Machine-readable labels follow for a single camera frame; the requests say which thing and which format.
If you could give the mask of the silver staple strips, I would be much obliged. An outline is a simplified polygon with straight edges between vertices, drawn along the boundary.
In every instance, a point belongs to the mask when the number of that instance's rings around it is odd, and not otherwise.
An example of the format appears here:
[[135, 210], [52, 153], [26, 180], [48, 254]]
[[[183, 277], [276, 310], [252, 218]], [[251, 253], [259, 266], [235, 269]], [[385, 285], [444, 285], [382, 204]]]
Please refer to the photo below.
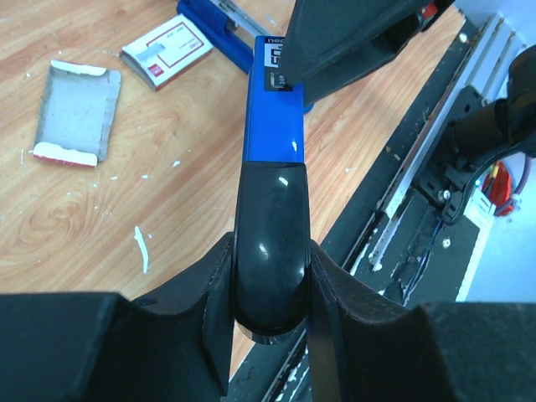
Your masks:
[[121, 73], [50, 61], [33, 144], [37, 159], [94, 168], [106, 159]]

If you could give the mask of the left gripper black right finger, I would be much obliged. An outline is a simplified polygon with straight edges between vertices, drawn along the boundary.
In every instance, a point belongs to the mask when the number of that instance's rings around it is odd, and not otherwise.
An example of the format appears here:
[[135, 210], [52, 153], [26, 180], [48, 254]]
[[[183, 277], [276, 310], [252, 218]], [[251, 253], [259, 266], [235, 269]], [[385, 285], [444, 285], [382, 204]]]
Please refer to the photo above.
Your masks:
[[407, 309], [312, 246], [307, 317], [315, 401], [532, 401], [535, 307], [430, 302]]

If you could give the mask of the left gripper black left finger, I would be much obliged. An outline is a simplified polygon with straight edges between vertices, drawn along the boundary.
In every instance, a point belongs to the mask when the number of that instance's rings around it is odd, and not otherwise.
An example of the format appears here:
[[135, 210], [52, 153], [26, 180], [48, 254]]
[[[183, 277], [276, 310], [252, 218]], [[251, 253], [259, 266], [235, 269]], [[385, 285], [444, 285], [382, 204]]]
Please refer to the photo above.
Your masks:
[[135, 300], [1, 297], [4, 401], [218, 401], [228, 392], [233, 237]]

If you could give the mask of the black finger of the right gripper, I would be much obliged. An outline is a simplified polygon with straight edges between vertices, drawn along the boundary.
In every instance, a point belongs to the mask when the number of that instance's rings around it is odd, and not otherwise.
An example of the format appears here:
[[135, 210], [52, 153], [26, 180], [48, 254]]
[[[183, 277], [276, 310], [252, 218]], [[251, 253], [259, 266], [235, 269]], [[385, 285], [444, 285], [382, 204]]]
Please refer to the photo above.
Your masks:
[[393, 61], [453, 0], [296, 1], [280, 68], [308, 107]]

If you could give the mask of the red staple box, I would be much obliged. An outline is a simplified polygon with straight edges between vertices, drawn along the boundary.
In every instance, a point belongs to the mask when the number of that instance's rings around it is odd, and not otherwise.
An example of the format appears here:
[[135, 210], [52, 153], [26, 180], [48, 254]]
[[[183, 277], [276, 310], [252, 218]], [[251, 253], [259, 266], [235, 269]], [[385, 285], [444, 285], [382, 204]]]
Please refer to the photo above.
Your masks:
[[179, 14], [124, 46], [120, 58], [154, 91], [208, 56], [214, 46]]

